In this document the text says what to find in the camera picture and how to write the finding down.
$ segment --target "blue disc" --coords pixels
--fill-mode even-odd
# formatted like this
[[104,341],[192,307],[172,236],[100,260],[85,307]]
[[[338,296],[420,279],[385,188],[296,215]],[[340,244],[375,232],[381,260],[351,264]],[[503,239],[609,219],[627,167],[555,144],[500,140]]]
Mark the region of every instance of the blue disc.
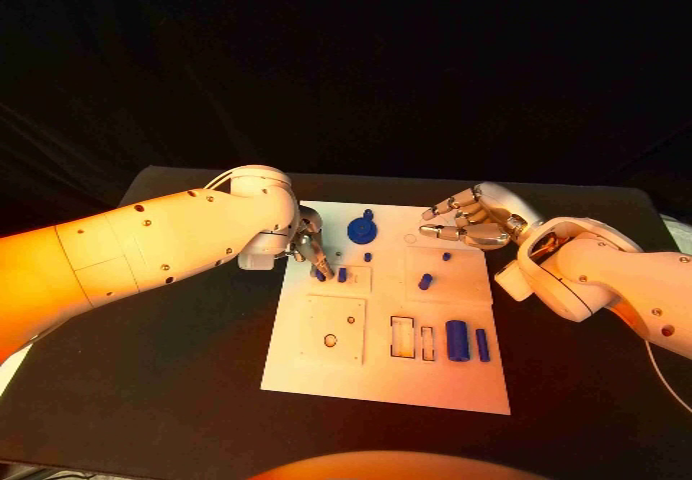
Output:
[[349,223],[349,239],[353,243],[358,243],[359,245],[371,243],[378,236],[378,226],[372,221],[372,217],[372,210],[368,209],[363,212],[363,216],[352,220],[352,222]]

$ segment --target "circular hole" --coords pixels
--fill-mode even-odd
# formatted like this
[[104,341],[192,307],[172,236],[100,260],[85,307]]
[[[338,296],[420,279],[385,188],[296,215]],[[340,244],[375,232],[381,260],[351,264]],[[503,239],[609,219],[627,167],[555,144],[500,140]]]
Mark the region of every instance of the circular hole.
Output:
[[336,345],[336,336],[329,334],[326,337],[325,337],[325,345],[332,348],[335,345]]

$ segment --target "rectangular cutout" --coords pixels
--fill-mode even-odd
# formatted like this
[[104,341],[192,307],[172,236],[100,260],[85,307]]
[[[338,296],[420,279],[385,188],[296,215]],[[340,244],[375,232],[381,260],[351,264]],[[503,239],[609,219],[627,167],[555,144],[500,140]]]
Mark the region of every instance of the rectangular cutout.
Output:
[[415,331],[414,319],[408,317],[392,317],[392,357],[415,358]]
[[436,361],[436,341],[433,338],[433,327],[421,327],[423,359],[427,362]]

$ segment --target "blue object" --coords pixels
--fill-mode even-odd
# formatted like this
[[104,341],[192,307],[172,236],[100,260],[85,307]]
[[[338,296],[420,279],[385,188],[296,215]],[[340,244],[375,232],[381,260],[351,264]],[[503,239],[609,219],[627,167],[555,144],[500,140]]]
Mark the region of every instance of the blue object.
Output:
[[418,288],[421,290],[427,290],[431,282],[433,282],[433,275],[430,273],[425,273],[423,275],[421,281],[418,282]]
[[490,361],[490,353],[487,352],[487,338],[486,331],[479,328],[476,329],[476,343],[479,344],[479,357],[482,362]]
[[469,349],[469,330],[466,322],[450,320],[447,328],[447,356],[453,362],[467,362],[472,359]]
[[378,236],[378,226],[372,221],[372,210],[366,209],[363,212],[363,216],[356,218],[349,223],[348,234],[351,241],[358,243],[359,245],[365,245],[375,240]]

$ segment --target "black tabletop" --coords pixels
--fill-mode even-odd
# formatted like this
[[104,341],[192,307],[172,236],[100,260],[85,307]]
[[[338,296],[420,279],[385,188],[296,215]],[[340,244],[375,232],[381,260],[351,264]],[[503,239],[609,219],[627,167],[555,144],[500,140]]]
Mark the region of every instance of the black tabletop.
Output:
[[[218,172],[152,167],[123,205]],[[430,205],[475,182],[291,175],[299,199]],[[590,216],[646,251],[675,250],[646,194],[512,184],[547,217]],[[487,254],[490,274],[516,247]],[[260,390],[286,260],[234,264],[75,317],[33,347],[0,397],[0,459],[160,479],[238,478],[319,455],[411,450],[555,478],[692,474],[692,416],[643,341],[607,311],[583,323],[498,285],[493,311],[512,415]],[[655,347],[692,399],[692,361]]]

